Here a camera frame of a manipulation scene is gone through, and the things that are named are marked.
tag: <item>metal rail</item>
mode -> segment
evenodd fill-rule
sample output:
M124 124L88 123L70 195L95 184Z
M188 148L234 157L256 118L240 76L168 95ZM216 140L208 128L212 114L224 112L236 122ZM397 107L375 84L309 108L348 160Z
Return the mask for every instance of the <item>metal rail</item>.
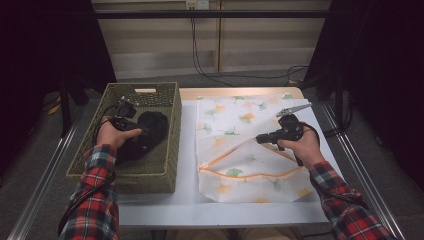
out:
M37 213L43 203L44 197L46 196L47 191L50 188L53 177L55 176L59 164L62 161L62 157L68 148L72 138L75 134L76 126L81 119L83 110L85 107L80 107L76 113L75 121L71 126L69 132L65 135L65 137L59 140L59 143L56 147L53 156L50 158L50 161L44 171L40 181L38 182L37 187L35 188L28 204L25 206L21 215L19 216L15 226L13 227L11 233L7 240L20 240L25 239L28 231L37 216Z
M335 120L335 113L333 109L328 104L323 105L323 109L333 129L337 129L338 125L337 121ZM368 174L365 166L362 164L361 159L353 148L352 143L350 142L346 133L338 133L336 136L339 139L339 142L345 151L353 170L355 171L362 187L364 188L365 194L368 196L382 224L398 239L405 239L395 218L393 217L392 212L378 192L377 187L374 185L374 182Z
M327 10L95 10L97 19L155 19L155 18L326 18Z

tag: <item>plaid sleeve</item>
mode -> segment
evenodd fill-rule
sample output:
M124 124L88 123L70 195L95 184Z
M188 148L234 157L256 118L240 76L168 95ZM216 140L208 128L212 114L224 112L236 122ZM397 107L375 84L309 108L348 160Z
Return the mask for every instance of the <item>plaid sleeve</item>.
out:
M361 194L351 189L328 162L318 163L310 169L311 177L331 193L353 200ZM324 213L332 224L335 239L395 239L364 207L342 201L318 191Z
M111 176L116 149L98 145L85 153L86 170L71 195L68 206L75 199L103 184ZM119 214L115 182L84 201L70 216L59 239L118 239Z

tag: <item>white cloth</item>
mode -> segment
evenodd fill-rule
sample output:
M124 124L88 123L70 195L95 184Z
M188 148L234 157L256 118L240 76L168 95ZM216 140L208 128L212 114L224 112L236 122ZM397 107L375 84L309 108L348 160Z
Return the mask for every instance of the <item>white cloth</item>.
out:
M287 94L199 97L196 157L199 190L218 202L291 202L309 194L309 173L293 152L258 144L281 129L276 113L296 105Z

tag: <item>wall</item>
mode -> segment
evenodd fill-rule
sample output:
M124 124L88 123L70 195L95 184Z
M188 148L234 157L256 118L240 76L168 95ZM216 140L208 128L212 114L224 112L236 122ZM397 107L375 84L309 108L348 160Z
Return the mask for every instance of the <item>wall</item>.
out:
M96 10L184 10L185 1L92 0ZM210 1L210 9L326 10L329 0ZM308 65L323 19L195 19L204 72ZM196 73L190 19L99 20L118 79Z

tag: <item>hand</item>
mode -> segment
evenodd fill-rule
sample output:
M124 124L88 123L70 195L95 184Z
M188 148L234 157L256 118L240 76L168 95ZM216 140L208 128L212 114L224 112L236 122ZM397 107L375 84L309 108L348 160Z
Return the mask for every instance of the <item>hand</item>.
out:
M315 132L303 127L303 137L298 141L278 140L278 145L293 150L294 154L302 160L303 165L309 170L313 165L325 161L319 149Z
M97 144L110 144L116 148L120 148L125 140L137 137L141 134L141 129L133 129L130 131L119 131L112 126L109 122L110 117L102 118L102 126L100 127L99 134L97 135Z

